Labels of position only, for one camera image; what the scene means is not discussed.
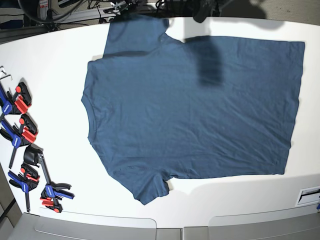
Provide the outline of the dark blue T-shirt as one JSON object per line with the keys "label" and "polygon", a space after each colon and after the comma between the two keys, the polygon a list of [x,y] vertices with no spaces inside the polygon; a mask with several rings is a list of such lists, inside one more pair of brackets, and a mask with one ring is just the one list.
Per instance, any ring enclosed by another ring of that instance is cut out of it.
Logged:
{"label": "dark blue T-shirt", "polygon": [[299,108],[305,43],[167,35],[169,21],[113,21],[87,65],[88,140],[146,205],[168,180],[282,175]]}

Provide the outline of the black object at table top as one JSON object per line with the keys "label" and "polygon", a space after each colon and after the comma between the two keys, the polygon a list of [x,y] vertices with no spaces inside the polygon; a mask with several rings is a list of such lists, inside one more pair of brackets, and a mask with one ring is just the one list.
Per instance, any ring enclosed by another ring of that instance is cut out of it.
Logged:
{"label": "black object at table top", "polygon": [[202,23],[210,14],[213,0],[194,0],[192,17],[197,23]]}

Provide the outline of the long black bar clamp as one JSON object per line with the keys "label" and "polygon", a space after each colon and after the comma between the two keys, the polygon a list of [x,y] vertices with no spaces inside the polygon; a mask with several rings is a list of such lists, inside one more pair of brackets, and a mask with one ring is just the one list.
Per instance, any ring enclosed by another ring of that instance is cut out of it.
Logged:
{"label": "long black bar clamp", "polygon": [[41,166],[46,180],[44,190],[41,192],[40,197],[42,205],[56,213],[61,213],[63,207],[60,201],[62,201],[63,198],[72,200],[75,197],[73,193],[68,192],[68,190],[71,189],[71,185],[67,183],[55,183],[51,180],[45,157],[41,149],[29,145],[24,151],[23,160],[28,165],[36,167]]}

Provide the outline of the blue red bar clamp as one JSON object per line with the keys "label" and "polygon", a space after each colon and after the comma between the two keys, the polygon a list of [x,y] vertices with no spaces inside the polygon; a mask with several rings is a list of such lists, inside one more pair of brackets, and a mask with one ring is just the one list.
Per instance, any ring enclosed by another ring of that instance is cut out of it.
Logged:
{"label": "blue red bar clamp", "polygon": [[13,95],[11,95],[9,91],[5,93],[2,85],[0,86],[0,106],[2,111],[0,121],[7,115],[25,114],[31,104],[31,94],[23,81],[18,83]]}
{"label": "blue red bar clamp", "polygon": [[39,184],[40,176],[38,172],[32,166],[23,162],[19,174],[15,174],[10,170],[8,176],[10,177],[9,183],[24,192],[26,211],[29,213],[31,209],[29,192],[37,188]]}
{"label": "blue red bar clamp", "polygon": [[9,122],[3,118],[1,120],[2,129],[0,134],[6,140],[9,140],[13,146],[11,154],[9,169],[12,168],[17,149],[32,144],[38,135],[38,127],[32,118],[24,113],[19,119],[20,126],[17,128],[15,125],[10,125]]}

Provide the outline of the top blue red bar clamp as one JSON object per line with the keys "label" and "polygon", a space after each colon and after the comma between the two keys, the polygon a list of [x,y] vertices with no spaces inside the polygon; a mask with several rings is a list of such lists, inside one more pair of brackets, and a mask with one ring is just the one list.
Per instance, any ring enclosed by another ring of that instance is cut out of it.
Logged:
{"label": "top blue red bar clamp", "polygon": [[2,85],[0,86],[0,106],[2,111],[0,121],[7,115],[25,114],[31,104],[31,94],[23,81],[18,83],[13,95],[11,95],[9,91],[5,93]]}

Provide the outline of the metal hex key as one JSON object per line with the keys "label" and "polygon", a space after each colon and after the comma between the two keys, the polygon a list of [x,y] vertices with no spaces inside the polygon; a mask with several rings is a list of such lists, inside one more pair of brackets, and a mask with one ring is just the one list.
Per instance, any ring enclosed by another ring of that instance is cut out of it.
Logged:
{"label": "metal hex key", "polygon": [[3,79],[10,79],[11,81],[13,80],[12,75],[7,73],[5,68],[3,66],[0,67],[0,80]]}

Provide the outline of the white label slot plate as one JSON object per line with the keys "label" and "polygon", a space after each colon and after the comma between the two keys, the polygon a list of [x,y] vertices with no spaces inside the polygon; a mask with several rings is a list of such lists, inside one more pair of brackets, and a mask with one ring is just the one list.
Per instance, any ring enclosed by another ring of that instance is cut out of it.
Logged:
{"label": "white label slot plate", "polygon": [[310,187],[301,189],[295,207],[304,207],[320,203],[320,187]]}

